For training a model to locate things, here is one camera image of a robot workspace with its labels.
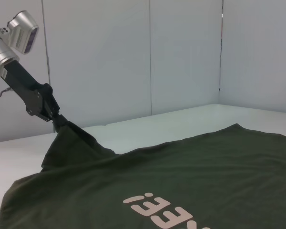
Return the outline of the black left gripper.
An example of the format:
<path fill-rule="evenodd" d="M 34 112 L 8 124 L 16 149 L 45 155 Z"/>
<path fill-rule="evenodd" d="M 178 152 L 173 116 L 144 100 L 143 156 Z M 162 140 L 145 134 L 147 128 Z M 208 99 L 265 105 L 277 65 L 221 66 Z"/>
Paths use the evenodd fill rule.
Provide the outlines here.
<path fill-rule="evenodd" d="M 68 120 L 59 114 L 53 88 L 48 84 L 38 83 L 16 60 L 4 66 L 7 72 L 4 81 L 23 100 L 26 111 L 48 122 L 52 120 L 54 132 L 68 124 Z"/>

